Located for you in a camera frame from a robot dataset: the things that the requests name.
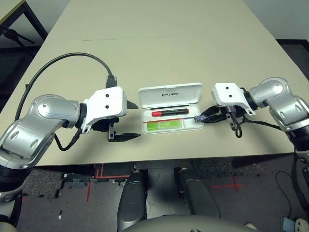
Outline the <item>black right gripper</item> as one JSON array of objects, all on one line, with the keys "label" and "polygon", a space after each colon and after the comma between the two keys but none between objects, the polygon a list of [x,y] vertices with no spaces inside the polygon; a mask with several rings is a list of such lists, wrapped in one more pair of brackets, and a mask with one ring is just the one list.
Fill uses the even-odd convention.
[{"label": "black right gripper", "polygon": [[243,114],[244,110],[240,106],[212,106],[200,115],[206,116],[203,123],[217,123],[227,120],[233,131],[240,131],[241,126],[238,122],[238,118],[243,116]]}]

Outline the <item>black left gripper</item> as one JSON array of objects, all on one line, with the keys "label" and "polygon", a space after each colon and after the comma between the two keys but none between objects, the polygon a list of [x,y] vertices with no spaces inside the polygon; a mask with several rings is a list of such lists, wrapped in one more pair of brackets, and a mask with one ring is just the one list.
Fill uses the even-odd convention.
[{"label": "black left gripper", "polygon": [[[127,109],[138,109],[138,106],[133,102],[127,101]],[[108,132],[109,142],[125,142],[140,137],[140,134],[138,133],[116,134],[116,131],[114,130],[114,123],[118,122],[118,117],[101,119],[93,124],[93,130],[100,132]]]}]

